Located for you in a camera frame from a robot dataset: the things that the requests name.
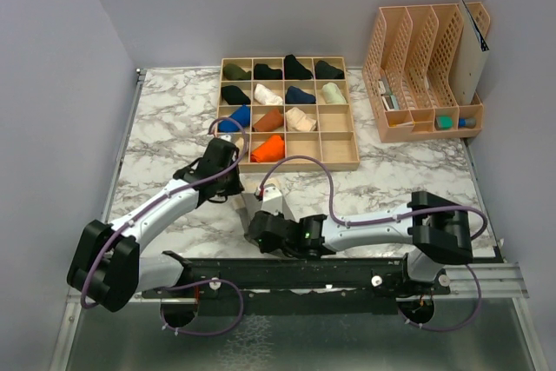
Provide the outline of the grey underwear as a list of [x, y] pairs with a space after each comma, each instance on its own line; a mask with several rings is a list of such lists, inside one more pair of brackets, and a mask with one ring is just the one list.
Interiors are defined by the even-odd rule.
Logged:
[[281, 185], [276, 178], [270, 177], [264, 184], [264, 193], [268, 198], [268, 202], [266, 203], [255, 196], [255, 191], [259, 185], [260, 183], [255, 180], [247, 180], [243, 183], [243, 192], [240, 195], [234, 196], [232, 199], [235, 212], [240, 216], [244, 238], [254, 245], [256, 244], [256, 240], [249, 235], [248, 227], [257, 211], [270, 209], [270, 212], [275, 215], [282, 214], [287, 220], [295, 220], [294, 214], [282, 193]]

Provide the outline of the beige boxer underwear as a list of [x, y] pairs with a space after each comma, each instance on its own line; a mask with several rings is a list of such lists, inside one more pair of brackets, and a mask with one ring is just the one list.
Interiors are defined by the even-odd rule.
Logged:
[[293, 107], [285, 113], [287, 129], [297, 132], [311, 132], [316, 130], [317, 121], [303, 110]]

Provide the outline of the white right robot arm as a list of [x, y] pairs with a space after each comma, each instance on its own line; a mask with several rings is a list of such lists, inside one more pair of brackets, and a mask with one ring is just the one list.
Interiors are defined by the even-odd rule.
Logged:
[[446, 265], [473, 260], [468, 213], [437, 195], [413, 192], [395, 209], [363, 215], [311, 215], [296, 221], [286, 210], [282, 192], [271, 185], [262, 194], [242, 194], [247, 210], [245, 237], [263, 253], [281, 252], [297, 259], [364, 246], [399, 243], [414, 246], [405, 255], [400, 286], [418, 294]]

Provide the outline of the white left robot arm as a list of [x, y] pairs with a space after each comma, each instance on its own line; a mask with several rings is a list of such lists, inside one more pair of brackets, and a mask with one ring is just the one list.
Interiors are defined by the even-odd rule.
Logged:
[[112, 222], [89, 222], [67, 274], [67, 283], [81, 294], [83, 308], [102, 306], [116, 312], [135, 293], [155, 288], [175, 297], [187, 294], [192, 276], [179, 256], [144, 257], [142, 252], [168, 226], [205, 202], [240, 194], [242, 155], [231, 141], [213, 138], [201, 157], [178, 169], [144, 204]]

